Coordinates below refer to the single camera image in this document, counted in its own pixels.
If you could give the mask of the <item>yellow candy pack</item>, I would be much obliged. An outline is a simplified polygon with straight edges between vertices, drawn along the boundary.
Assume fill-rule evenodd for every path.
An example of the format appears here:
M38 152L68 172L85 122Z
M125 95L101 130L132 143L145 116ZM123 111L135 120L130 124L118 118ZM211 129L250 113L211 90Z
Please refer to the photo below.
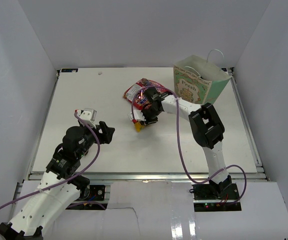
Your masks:
M140 121L134 121L133 125L134 125L136 132L138 132L138 133L146 127Z

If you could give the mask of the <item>red candy bag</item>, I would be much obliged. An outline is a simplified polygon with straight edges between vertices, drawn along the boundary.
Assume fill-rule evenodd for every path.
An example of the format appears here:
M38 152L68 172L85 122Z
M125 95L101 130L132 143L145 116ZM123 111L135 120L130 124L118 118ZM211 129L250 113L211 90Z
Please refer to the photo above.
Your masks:
M140 89L147 87L147 86L155 86L155 89L160 93L160 94L164 94L167 93L168 91L166 89L160 88L160 87L164 87L162 84L154 81L154 80L150 80L147 78L142 78L140 80L138 80L137 82L135 82L131 87L129 87L123 94L123 98L128 100L130 103L132 103L134 96L135 97L135 101L133 103L133 106L139 110L142 110L142 108L149 104L150 102L147 100L147 98L144 95L144 90L141 90L140 92L137 93L137 91L139 91Z

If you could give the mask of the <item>green paper gift bag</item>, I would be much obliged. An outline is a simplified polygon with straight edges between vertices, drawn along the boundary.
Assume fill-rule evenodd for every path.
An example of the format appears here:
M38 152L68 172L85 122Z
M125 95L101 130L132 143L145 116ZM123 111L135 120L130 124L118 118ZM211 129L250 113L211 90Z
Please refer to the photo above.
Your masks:
M209 60L191 55L173 66L174 92L194 104L214 104L231 76Z

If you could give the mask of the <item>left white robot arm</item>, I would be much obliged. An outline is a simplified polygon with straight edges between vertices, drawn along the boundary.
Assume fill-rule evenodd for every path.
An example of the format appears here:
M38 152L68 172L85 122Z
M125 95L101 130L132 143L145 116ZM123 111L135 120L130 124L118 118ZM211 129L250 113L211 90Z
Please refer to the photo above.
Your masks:
M81 159L92 145L110 144L115 128L104 121L66 130L36 188L36 194L9 221L0 224L4 240L42 240L50 225L75 200L89 196L90 180L77 175Z

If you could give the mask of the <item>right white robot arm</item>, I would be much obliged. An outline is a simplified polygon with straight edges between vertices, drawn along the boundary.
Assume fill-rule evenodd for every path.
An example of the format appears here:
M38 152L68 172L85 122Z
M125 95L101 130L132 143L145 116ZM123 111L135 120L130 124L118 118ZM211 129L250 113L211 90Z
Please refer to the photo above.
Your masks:
M195 142L202 147L208 167L210 195L220 200L228 193L232 178L226 169L223 155L225 127L211 103L204 105L192 103L174 96L170 91L158 92L155 87L143 91L148 100L141 114L143 125L156 123L162 112L176 115L176 130L179 130L179 119L189 122Z

